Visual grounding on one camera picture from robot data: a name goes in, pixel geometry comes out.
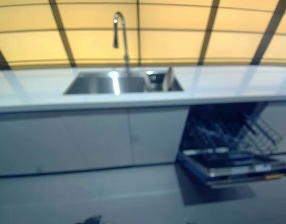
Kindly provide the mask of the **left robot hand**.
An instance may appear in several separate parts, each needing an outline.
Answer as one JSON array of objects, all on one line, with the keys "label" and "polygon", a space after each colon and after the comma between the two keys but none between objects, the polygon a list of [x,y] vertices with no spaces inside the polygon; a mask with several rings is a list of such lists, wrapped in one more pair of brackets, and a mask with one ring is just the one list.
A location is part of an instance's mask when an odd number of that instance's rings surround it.
[{"label": "left robot hand", "polygon": [[91,216],[84,220],[83,224],[101,224],[102,216],[97,215],[97,216]]}]

